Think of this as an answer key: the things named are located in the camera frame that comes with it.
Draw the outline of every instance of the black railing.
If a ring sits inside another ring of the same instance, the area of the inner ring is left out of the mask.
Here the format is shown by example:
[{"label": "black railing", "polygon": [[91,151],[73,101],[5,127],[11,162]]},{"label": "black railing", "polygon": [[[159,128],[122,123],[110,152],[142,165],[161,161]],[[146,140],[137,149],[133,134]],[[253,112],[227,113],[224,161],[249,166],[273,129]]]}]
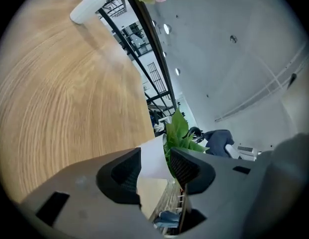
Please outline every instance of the black railing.
[{"label": "black railing", "polygon": [[[114,0],[108,0],[107,3],[105,4],[106,6],[111,4]],[[171,83],[171,78],[169,75],[169,71],[168,71],[168,67],[165,61],[165,58],[163,56],[163,50],[158,38],[158,35],[156,33],[156,30],[153,27],[152,24],[152,19],[149,15],[148,10],[146,9],[144,3],[141,3],[137,0],[128,0],[132,9],[134,10],[141,26],[143,27],[143,30],[149,40],[149,43],[152,47],[152,50],[154,52],[154,55],[158,61],[159,67],[161,69],[164,81],[166,83],[167,86],[167,90],[165,89],[165,86],[163,85],[163,82],[161,80],[161,77],[159,79],[154,81],[152,80],[152,78],[150,77],[150,75],[148,74],[148,72],[145,70],[144,66],[142,65],[142,63],[139,60],[139,56],[140,56],[140,52],[138,50],[138,54],[135,54],[135,47],[134,49],[130,46],[130,44],[128,43],[128,41],[126,40],[126,38],[122,35],[121,31],[117,28],[117,26],[113,23],[111,17],[109,16],[109,12],[104,11],[103,8],[100,8],[98,10],[98,13],[101,14],[101,16],[107,21],[107,23],[109,24],[109,26],[113,29],[113,31],[116,33],[117,37],[120,39],[120,44],[122,45],[122,47],[124,47],[124,49],[126,49],[126,51],[128,52],[128,54],[130,54],[132,56],[132,58],[136,61],[136,63],[139,65],[140,69],[142,70],[142,72],[145,74],[145,76],[147,77],[147,79],[149,80],[150,84],[152,85],[153,89],[156,91],[157,95],[154,97],[150,97],[147,93],[144,92],[145,96],[147,97],[147,103],[149,106],[149,111],[153,112],[152,109],[157,109],[162,116],[166,116],[164,112],[168,111],[168,113],[170,115],[171,114],[171,109],[174,108],[174,110],[176,110],[176,102],[175,102],[175,97],[174,97],[174,92],[173,92],[173,88],[172,88],[172,83]],[[145,49],[142,50],[142,53],[147,53],[148,51],[146,51]],[[172,102],[171,107],[167,106],[163,97],[168,95],[169,99]],[[155,100],[161,99],[162,103],[164,106],[160,106],[157,105],[155,103]]]}]

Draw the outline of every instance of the black slot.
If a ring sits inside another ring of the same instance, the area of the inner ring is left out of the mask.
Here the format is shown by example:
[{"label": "black slot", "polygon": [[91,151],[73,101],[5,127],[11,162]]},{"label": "black slot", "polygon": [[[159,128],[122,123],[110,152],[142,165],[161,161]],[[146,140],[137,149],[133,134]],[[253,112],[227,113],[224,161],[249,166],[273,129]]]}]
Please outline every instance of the black slot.
[{"label": "black slot", "polygon": [[68,198],[69,195],[66,193],[54,192],[36,213],[36,216],[52,227]]},{"label": "black slot", "polygon": [[234,171],[240,172],[240,173],[244,173],[244,174],[249,174],[250,169],[246,168],[246,167],[242,167],[242,166],[235,166],[233,168]]}]

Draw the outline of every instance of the wooden table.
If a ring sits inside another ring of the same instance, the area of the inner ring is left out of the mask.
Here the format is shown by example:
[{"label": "wooden table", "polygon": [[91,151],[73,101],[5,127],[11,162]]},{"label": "wooden table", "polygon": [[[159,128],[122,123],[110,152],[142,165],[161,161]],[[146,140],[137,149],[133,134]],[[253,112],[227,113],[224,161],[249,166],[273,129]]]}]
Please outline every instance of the wooden table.
[{"label": "wooden table", "polygon": [[28,0],[0,45],[0,180],[15,201],[72,163],[154,137],[141,78],[81,0]]}]

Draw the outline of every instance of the ceiling light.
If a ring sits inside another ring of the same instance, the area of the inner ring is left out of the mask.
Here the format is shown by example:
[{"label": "ceiling light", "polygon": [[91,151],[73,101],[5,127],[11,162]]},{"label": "ceiling light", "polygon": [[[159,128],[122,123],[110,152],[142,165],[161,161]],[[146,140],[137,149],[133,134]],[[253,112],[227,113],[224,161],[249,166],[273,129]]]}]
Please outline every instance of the ceiling light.
[{"label": "ceiling light", "polygon": [[235,35],[231,35],[229,40],[232,42],[232,43],[236,43],[237,42],[237,37]]},{"label": "ceiling light", "polygon": [[164,31],[166,32],[166,34],[170,34],[171,33],[171,31],[172,31],[171,26],[169,26],[167,24],[164,24],[163,27],[164,27]]}]

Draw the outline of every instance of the ceiling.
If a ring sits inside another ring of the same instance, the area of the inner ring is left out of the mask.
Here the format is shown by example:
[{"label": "ceiling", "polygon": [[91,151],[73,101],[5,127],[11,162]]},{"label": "ceiling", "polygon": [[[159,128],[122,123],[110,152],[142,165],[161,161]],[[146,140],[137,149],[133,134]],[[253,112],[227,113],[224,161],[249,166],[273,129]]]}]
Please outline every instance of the ceiling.
[{"label": "ceiling", "polygon": [[147,7],[175,95],[183,93],[195,116],[208,108],[221,120],[245,109],[282,88],[309,54],[307,36],[283,0],[167,0]]}]

